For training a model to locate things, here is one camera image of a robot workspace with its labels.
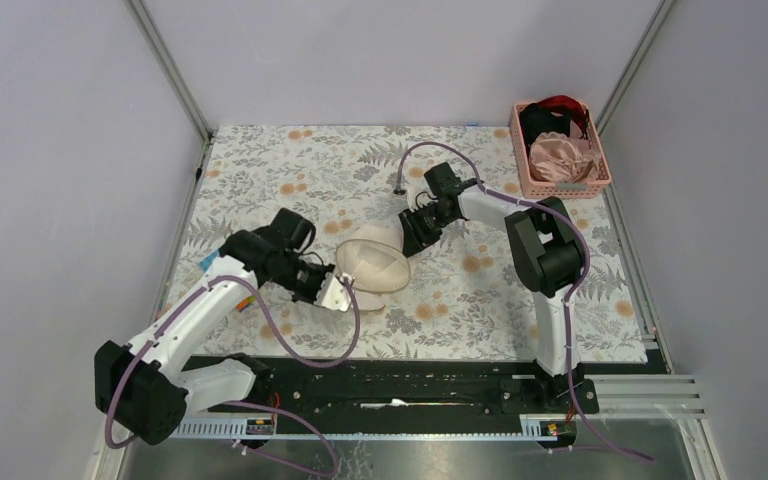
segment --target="gray wall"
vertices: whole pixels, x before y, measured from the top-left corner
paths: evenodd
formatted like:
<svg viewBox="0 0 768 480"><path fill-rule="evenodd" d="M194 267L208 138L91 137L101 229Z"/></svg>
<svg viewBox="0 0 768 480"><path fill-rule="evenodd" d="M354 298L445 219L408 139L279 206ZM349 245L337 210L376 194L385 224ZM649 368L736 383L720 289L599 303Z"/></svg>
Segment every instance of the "gray wall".
<svg viewBox="0 0 768 480"><path fill-rule="evenodd" d="M658 0L149 0L214 126L507 125L567 92L598 113Z"/></svg>
<svg viewBox="0 0 768 480"><path fill-rule="evenodd" d="M200 142L121 1L0 1L0 479L79 478Z"/></svg>
<svg viewBox="0 0 768 480"><path fill-rule="evenodd" d="M768 2L680 2L604 147L729 477L768 478Z"/></svg>

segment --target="reflective metal surface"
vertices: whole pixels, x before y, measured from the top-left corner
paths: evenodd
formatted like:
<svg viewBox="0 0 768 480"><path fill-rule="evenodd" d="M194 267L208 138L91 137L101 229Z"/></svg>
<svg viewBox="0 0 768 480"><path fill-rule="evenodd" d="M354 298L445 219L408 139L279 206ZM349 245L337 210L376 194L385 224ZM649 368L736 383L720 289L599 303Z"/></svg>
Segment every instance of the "reflective metal surface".
<svg viewBox="0 0 768 480"><path fill-rule="evenodd" d="M693 478L680 432L668 420L614 420L602 424L610 438L622 446L643 450L658 459L647 467L614 453L573 452L527 455L542 449L522 442L335 442L341 459L340 479L543 479ZM577 445L593 445L592 435L580 431ZM328 469L328 455L314 441L272 441L263 447L276 455L314 468ZM167 440L150 447L129 449L122 479L240 480L308 479L299 473L253 455L241 456L230 442Z"/></svg>

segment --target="laundry basket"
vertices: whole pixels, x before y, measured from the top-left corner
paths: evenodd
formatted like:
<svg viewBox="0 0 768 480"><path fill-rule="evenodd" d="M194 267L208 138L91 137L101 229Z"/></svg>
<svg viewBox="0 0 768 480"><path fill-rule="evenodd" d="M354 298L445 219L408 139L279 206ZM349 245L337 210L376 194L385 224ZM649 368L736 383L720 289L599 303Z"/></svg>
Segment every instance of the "laundry basket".
<svg viewBox="0 0 768 480"><path fill-rule="evenodd" d="M556 183L544 182L532 178L529 171L528 155L525 148L525 135L519 125L519 114L525 107L534 102L521 102L514 105L511 113L511 141L514 143L514 155L516 156L517 172L519 172L519 183L522 186L522 193L528 198L593 198L608 185L611 184L611 170L608 168L608 160L605 158L605 151L602 150L602 142L599 141L599 135L593 125L593 119L590 117L590 109L586 104L581 103L587 115L587 128L584 130L584 138L590 141L590 148L597 149L602 159L599 162L599 175L595 180L586 180L581 183Z"/></svg>

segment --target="flower pattern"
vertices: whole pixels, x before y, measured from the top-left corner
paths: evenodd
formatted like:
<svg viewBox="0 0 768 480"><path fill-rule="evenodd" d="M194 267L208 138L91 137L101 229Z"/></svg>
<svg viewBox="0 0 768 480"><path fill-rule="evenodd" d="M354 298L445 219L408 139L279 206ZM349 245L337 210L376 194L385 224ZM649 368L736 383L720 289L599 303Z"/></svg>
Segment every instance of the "flower pattern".
<svg viewBox="0 0 768 480"><path fill-rule="evenodd" d="M198 281L198 263L232 232L269 223L281 207L317 226L311 250L326 262L355 228L400 228L404 196L393 195L396 167L412 144L436 140L470 156L488 185L519 194L510 136L485 127L223 126L198 192L164 308ZM471 170L448 152L412 153L404 179L423 188L422 174L448 161L462 177ZM644 362L636 314L619 257L619 242L602 198L566 200L593 255L591 275L576 303L576 332L585 361ZM537 329L531 294L517 279L504 233L478 222L456 222L433 247L410 259L410 285L385 295L387 305L362 314L355 357L531 360ZM261 289L288 342L310 357L345 351L352 314L290 301L275 285ZM258 305L232 312L198 353L285 355L264 329Z"/></svg>

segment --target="robotic arm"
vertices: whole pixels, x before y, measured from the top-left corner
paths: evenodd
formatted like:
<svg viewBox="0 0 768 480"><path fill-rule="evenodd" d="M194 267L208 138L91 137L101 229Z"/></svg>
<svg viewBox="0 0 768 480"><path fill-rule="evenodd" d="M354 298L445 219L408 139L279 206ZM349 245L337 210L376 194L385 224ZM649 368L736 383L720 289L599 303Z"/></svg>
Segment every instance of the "robotic arm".
<svg viewBox="0 0 768 480"><path fill-rule="evenodd" d="M567 348L563 298L581 275L584 247L555 217L484 193L475 179L458 178L448 163L429 169L425 180L434 200L399 214L404 231L402 253L410 257L421 252L440 239L443 228L461 219L476 220L507 233L517 276L534 297L540 331L537 363L558 388L567 390L563 383ZM539 203L569 217L558 198ZM574 315L571 320L574 329ZM572 341L571 367L575 369L580 357L575 336Z"/></svg>
<svg viewBox="0 0 768 480"><path fill-rule="evenodd" d="M311 222L281 209L271 224L231 235L201 282L165 315L124 346L108 341L96 352L96 407L107 412L125 369L146 342L154 345L128 379L114 417L146 443L166 439L186 414L246 398L255 374L241 361L226 359L182 372L184 364L219 321L251 295L240 280L253 288L274 282L292 292L293 301L346 311L349 300L334 265L302 258L315 234Z"/></svg>

